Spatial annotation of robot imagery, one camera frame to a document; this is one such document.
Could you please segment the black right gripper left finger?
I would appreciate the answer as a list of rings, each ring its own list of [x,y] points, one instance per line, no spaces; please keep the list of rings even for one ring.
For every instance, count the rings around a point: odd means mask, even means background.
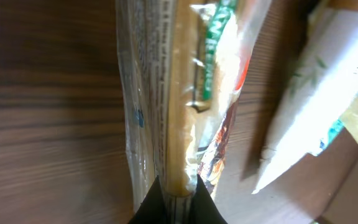
[[[129,224],[166,224],[167,214],[159,177],[156,177]]]

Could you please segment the white bamboo print tube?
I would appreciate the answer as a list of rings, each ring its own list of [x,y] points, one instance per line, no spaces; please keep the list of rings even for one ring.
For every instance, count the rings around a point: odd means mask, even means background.
[[[358,12],[323,9],[312,29],[268,129],[255,194],[306,154],[322,153],[358,94]]]

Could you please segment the orange cracker package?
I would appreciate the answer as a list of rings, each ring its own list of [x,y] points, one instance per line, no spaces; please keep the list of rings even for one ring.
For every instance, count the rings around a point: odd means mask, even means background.
[[[269,1],[116,1],[135,213],[156,177],[167,223],[190,223],[197,175],[214,200],[269,7]]]

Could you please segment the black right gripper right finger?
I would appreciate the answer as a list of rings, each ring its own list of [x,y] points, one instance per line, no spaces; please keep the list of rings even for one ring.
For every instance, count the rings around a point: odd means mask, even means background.
[[[190,224],[227,224],[211,198],[202,178],[197,175],[196,192],[190,208]]]

